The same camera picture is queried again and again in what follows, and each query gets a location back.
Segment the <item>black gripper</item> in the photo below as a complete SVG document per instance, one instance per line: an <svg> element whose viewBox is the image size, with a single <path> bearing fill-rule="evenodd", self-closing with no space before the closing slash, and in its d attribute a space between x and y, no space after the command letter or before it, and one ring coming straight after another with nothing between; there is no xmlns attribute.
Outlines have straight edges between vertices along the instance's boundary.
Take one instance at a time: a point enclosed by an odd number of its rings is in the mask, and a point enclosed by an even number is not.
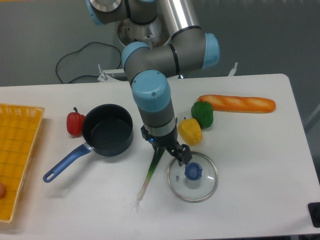
<svg viewBox="0 0 320 240"><path fill-rule="evenodd" d="M163 136L151 135L145 126L141 127L142 137L154 148L163 147L167 152L177 160L180 167L187 165L193 158L190 147L186 144L179 144L178 130L175 126L173 130Z"/></svg>

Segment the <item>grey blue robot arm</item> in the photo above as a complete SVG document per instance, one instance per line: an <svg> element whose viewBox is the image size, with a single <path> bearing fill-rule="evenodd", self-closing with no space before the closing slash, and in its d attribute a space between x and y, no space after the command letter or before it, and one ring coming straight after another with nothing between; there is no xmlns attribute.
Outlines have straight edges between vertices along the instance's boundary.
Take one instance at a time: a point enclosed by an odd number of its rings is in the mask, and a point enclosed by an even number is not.
<svg viewBox="0 0 320 240"><path fill-rule="evenodd" d="M214 66L220 58L218 40L203 32L190 0L89 0L86 4L98 25L129 20L147 27L161 8L169 40L151 47L146 39L135 39L122 51L121 62L142 118L143 138L155 149L165 148L179 165L187 165L192 153L189 145L178 142L168 78Z"/></svg>

